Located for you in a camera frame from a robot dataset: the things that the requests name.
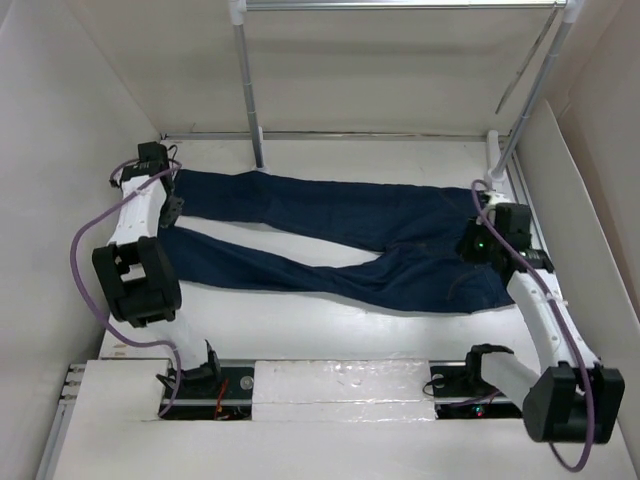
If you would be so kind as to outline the dark blue denim trousers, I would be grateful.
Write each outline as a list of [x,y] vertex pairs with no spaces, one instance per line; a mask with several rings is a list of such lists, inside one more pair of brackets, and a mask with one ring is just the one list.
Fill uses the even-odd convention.
[[264,224],[375,254],[359,265],[310,266],[172,226],[160,230],[158,239],[182,281],[328,293],[403,312],[470,314],[512,302],[495,271],[456,254],[476,213],[466,188],[185,170],[175,192],[186,217]]

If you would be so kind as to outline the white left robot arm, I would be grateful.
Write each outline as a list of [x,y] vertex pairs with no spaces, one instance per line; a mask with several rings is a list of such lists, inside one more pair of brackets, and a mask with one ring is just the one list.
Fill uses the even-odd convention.
[[110,177],[127,202],[119,208],[115,231],[92,262],[111,316],[136,329],[146,329],[155,341],[170,342],[181,355],[181,366],[160,378],[185,395],[212,396],[224,383],[211,344],[194,346],[196,333],[177,314],[182,295],[177,274],[158,235],[177,221],[183,200],[174,193],[171,171],[178,164],[158,142],[138,145],[138,158],[122,164]]

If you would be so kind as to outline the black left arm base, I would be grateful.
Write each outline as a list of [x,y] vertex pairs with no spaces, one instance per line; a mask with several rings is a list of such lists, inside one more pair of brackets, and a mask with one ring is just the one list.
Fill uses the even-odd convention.
[[163,387],[159,412],[164,412],[164,420],[244,421],[252,417],[254,363],[220,362],[211,351],[199,367],[182,371],[174,401],[176,371],[169,368],[156,378]]

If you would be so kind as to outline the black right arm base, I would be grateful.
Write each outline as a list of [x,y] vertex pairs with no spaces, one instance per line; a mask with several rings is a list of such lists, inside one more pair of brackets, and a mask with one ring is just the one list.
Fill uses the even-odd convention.
[[481,360],[489,353],[509,353],[508,347],[479,344],[464,360],[430,361],[430,379],[422,392],[435,402],[437,420],[521,419],[521,411],[481,378]]

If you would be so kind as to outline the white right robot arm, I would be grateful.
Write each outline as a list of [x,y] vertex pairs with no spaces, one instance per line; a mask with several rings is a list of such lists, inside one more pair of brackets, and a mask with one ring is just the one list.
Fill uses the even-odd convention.
[[530,208],[495,192],[481,195],[480,205],[456,251],[464,262],[499,274],[540,369],[526,367],[507,347],[475,345],[462,369],[465,387],[476,394],[495,387],[521,411],[535,442],[608,443],[625,390],[621,372],[604,367],[581,338],[548,254],[531,245]]

